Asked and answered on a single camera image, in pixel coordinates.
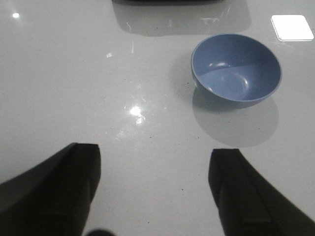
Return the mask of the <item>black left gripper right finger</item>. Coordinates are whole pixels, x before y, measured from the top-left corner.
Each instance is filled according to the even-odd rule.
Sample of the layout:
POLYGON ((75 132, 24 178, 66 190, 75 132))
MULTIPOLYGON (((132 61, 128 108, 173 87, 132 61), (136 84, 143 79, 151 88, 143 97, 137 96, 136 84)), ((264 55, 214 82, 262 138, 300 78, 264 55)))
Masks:
POLYGON ((313 236, 315 222, 274 188, 238 149, 214 149, 209 186, 226 236, 313 236))

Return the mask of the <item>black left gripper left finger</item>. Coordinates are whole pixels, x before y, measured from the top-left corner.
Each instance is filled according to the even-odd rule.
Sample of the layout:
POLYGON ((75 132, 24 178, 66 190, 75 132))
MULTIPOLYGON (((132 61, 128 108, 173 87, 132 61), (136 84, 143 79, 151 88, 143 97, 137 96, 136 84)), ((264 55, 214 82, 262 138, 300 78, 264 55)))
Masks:
POLYGON ((2 236, 80 236, 101 175, 96 144, 71 143, 0 185, 2 236))

